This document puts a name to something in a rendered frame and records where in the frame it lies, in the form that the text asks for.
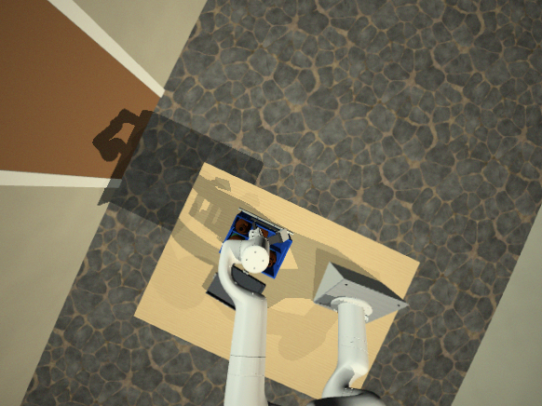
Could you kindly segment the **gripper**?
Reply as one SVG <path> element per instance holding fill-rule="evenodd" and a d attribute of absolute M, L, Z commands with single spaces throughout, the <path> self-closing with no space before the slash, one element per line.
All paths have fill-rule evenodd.
<path fill-rule="evenodd" d="M 252 236 L 252 235 L 253 235 L 254 237 L 257 236 L 257 235 L 258 235 L 258 236 L 259 236 L 259 235 L 262 235 L 262 236 L 263 236 L 261 227 L 259 227 L 255 222 L 252 223 L 252 227 L 253 227 L 253 229 L 250 230 L 250 232 L 249 232 L 249 237 Z"/>

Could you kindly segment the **dark blue crate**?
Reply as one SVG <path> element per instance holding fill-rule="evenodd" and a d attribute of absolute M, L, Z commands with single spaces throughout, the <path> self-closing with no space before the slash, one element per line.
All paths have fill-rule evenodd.
<path fill-rule="evenodd" d="M 263 222 L 263 221 L 261 221 L 259 219 L 254 218 L 254 217 L 250 216 L 249 214 L 242 211 L 239 214 L 237 214 L 237 216 L 236 216 L 235 220 L 233 221 L 233 224 L 232 224 L 232 226 L 231 226 L 231 228 L 230 228 L 230 230 L 229 230 L 229 232 L 228 232 L 228 234 L 227 234 L 224 241 L 228 240 L 234 233 L 237 233 L 237 234 L 239 234 L 241 236 L 244 236 L 245 240 L 249 240 L 249 233 L 242 235 L 236 230 L 236 223 L 240 218 L 247 221 L 247 222 L 249 222 L 249 223 L 254 223 L 255 222 L 259 227 L 261 227 L 264 230 L 268 231 L 268 237 L 274 236 L 274 234 L 280 230 L 280 229 L 278 229 L 278 228 L 276 228 L 276 227 L 274 227 L 274 226 L 272 226 L 272 225 L 270 225 L 268 223 L 265 223 L 265 222 Z M 269 274 L 271 274 L 275 270 L 277 270 L 280 267 L 280 265 L 282 264 L 286 254 L 287 254 L 287 252 L 289 250 L 289 247 L 290 247 L 290 235 L 289 235 L 289 239 L 287 239 L 283 243 L 275 243 L 275 244 L 269 245 L 269 249 L 276 252 L 277 261 L 273 266 L 267 267 L 261 273 L 268 276 Z"/>

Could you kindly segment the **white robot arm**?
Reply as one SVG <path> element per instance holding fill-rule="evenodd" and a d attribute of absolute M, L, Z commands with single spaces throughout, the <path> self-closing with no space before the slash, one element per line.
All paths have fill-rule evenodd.
<path fill-rule="evenodd" d="M 228 239 L 222 246 L 219 278 L 236 306 L 224 406 L 280 406 L 267 401 L 264 393 L 266 298 L 239 285 L 233 276 L 233 266 L 242 264 L 251 273 L 262 272 L 269 264 L 269 245 L 287 239 L 287 229 L 281 229 L 271 237 Z M 372 391 L 351 387 L 369 370 L 365 320 L 368 321 L 372 307 L 352 297 L 335 298 L 331 307 L 338 313 L 337 366 L 323 388 L 321 399 L 306 406 L 386 406 Z"/>

